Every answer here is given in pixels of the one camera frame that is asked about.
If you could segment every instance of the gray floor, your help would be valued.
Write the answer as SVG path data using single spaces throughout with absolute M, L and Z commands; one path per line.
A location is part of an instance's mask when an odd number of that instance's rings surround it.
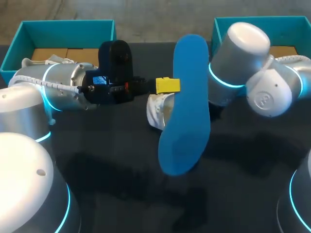
M 305 15 L 310 0 L 0 0 L 0 44 L 22 20 L 115 19 L 119 39 L 176 41 L 186 33 L 211 37 L 214 17 Z

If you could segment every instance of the teal bin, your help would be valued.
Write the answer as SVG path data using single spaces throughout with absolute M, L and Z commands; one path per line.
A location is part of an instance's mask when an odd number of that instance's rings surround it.
M 212 34 L 212 55 L 236 22 L 251 23 L 262 29 L 270 38 L 271 46 L 294 46 L 299 55 L 311 58 L 311 24 L 305 16 L 217 17 Z
M 114 20 L 54 20 L 21 22 L 3 60 L 0 74 L 8 84 L 21 61 L 37 48 L 98 49 L 116 40 Z

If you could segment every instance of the black table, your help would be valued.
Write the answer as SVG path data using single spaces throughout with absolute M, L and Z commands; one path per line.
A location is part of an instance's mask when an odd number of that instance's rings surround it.
M 172 75 L 174 43 L 131 48 L 135 75 Z M 147 95 L 54 116 L 54 153 L 80 204 L 84 233 L 277 232 L 277 199 L 311 148 L 310 101 L 267 119 L 245 98 L 235 100 L 212 123 L 197 167 L 180 177 L 161 172 L 160 134 L 147 122 L 146 102 Z

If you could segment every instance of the blue shoe insole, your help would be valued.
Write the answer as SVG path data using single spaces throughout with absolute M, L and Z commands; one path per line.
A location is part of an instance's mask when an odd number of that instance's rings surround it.
M 174 95 L 170 120 L 161 134 L 158 158 L 164 173 L 189 171 L 200 159 L 210 133 L 207 91 L 208 47 L 204 38 L 186 35 L 176 44 L 173 77 L 181 91 Z

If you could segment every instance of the white sneaker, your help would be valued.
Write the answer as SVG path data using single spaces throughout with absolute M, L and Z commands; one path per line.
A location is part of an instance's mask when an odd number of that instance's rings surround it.
M 149 95 L 147 101 L 147 119 L 152 127 L 164 130 L 174 106 L 174 93 Z

